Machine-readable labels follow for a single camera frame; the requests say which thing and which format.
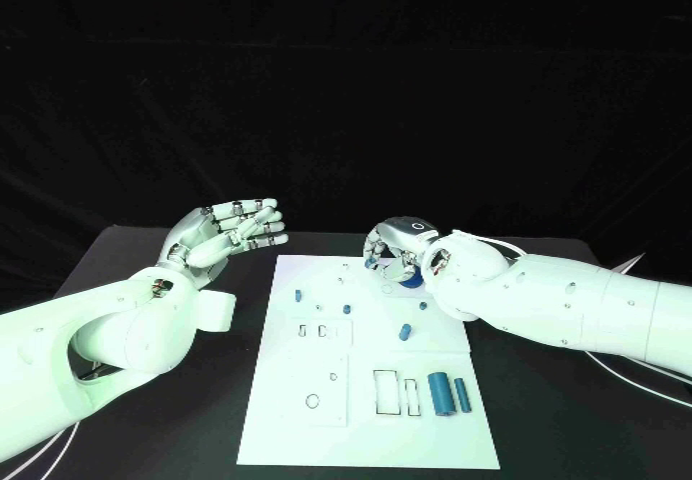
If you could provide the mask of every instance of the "cable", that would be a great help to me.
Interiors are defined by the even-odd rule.
[[[516,245],[512,245],[511,243],[503,242],[502,240],[495,240],[493,238],[479,237],[477,235],[473,235],[472,233],[469,235],[472,235],[472,237],[476,238],[476,240],[483,240],[485,242],[496,243],[498,245],[502,245],[503,247],[508,247],[519,255],[528,255],[528,253]]]
[[[658,395],[659,397],[665,398],[666,400],[671,400],[672,402],[679,403],[681,405],[685,405],[687,407],[692,408],[692,404],[691,404],[691,403],[684,402],[682,400],[678,400],[676,398],[669,397],[668,395],[663,395],[661,392],[658,392],[656,390],[652,390],[650,388],[645,387],[645,386],[640,385],[639,383],[633,382],[627,377],[625,377],[623,375],[620,375],[620,374],[594,357],[594,355],[591,354],[591,352],[584,352],[584,353],[591,357],[591,359],[596,361],[596,363],[597,363],[617,378],[620,378],[622,380],[625,380],[630,385],[635,385],[638,388],[640,388],[642,390],[648,391],[649,393],[653,393],[655,395]]]
[[[58,432],[55,435],[54,435],[54,438],[51,439],[51,441],[44,445],[44,448],[36,452],[36,454],[33,455],[33,457],[16,468],[16,470],[3,478],[3,480],[10,480],[10,478],[15,478],[20,472],[25,470],[25,468],[33,463],[33,461],[41,457],[41,455],[44,454],[44,452],[48,450],[48,448],[51,447],[51,445],[55,443],[55,441],[58,440],[58,437],[65,433],[65,430],[62,430],[61,432]]]
[[[58,458],[55,459],[55,462],[54,462],[54,464],[51,465],[51,468],[48,469],[48,472],[46,472],[45,475],[41,477],[41,480],[46,480],[46,477],[51,475],[51,472],[54,471],[54,468],[57,467],[58,462],[61,461],[61,458],[62,458],[62,456],[65,455],[65,452],[67,452],[67,450],[68,450],[70,444],[72,443],[72,438],[75,437],[77,427],[78,427],[78,426],[80,426],[80,422],[75,423],[75,428],[72,429],[72,433],[70,434],[68,443],[65,443],[65,446],[62,447],[62,452],[61,452],[61,454],[58,455]]]
[[[638,360],[638,359],[635,359],[635,358],[630,358],[630,357],[625,357],[625,358],[626,358],[627,360],[630,360],[632,362],[639,363],[639,365],[642,365],[643,367],[650,368],[652,370],[655,370],[656,372],[662,373],[663,375],[675,378],[675,379],[679,380],[681,382],[685,382],[685,383],[688,383],[689,385],[692,385],[692,380],[688,380],[687,378],[681,377],[681,376],[676,375],[675,373],[666,372],[666,370],[663,370],[662,368],[653,366],[650,363],[642,362],[640,360]]]

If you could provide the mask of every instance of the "rectangular slot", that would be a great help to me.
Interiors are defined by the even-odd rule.
[[[413,378],[404,380],[404,388],[407,391],[408,416],[420,417],[421,402],[418,400],[418,383]]]
[[[374,370],[372,373],[375,376],[375,413],[401,415],[397,370]]]

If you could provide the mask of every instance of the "white robotic arm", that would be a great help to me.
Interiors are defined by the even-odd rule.
[[[235,296],[199,289],[228,255],[287,242],[276,207],[266,199],[195,209],[170,231],[155,267],[0,316],[0,461],[168,372],[196,329],[228,331]],[[81,380],[70,344],[85,359],[121,370]]]
[[[416,244],[414,223],[430,225],[414,217],[378,225],[366,240],[366,267],[377,266],[371,251],[381,253],[392,245],[400,261],[410,259],[421,269],[427,290],[452,317],[482,318],[537,342],[623,355],[692,375],[691,287],[564,258],[527,255],[509,244],[460,231],[443,238],[436,231],[431,243]],[[400,254],[411,245],[414,254]],[[506,247],[516,252],[511,256],[501,252]]]

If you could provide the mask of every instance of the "white board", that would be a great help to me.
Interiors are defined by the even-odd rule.
[[[388,282],[362,263],[279,257],[238,463],[499,469],[465,324],[423,287]],[[391,375],[378,384],[390,414],[377,413],[377,370],[397,372],[395,384]],[[457,414],[436,416],[427,376],[439,371],[450,383],[465,379],[472,413],[462,413],[452,385]],[[410,415],[407,379],[420,416]]]

